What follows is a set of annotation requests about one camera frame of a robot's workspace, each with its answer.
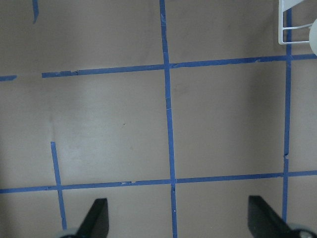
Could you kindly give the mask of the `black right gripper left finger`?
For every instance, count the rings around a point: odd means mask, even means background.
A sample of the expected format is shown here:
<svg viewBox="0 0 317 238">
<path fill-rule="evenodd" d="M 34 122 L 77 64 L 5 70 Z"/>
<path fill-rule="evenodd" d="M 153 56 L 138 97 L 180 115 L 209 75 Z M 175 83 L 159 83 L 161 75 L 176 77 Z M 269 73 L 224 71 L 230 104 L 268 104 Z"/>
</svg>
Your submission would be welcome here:
<svg viewBox="0 0 317 238">
<path fill-rule="evenodd" d="M 77 238 L 106 238 L 109 232 L 108 202 L 96 199 L 75 233 Z"/>
</svg>

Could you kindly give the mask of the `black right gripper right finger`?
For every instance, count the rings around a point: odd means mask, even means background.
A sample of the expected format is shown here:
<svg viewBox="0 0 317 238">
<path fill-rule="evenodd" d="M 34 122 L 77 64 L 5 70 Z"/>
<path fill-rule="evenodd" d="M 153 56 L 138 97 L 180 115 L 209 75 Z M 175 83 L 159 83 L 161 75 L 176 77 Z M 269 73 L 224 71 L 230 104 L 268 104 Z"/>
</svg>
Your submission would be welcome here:
<svg viewBox="0 0 317 238">
<path fill-rule="evenodd" d="M 254 238 L 295 238 L 296 231 L 257 195 L 248 198 L 248 228 Z"/>
</svg>

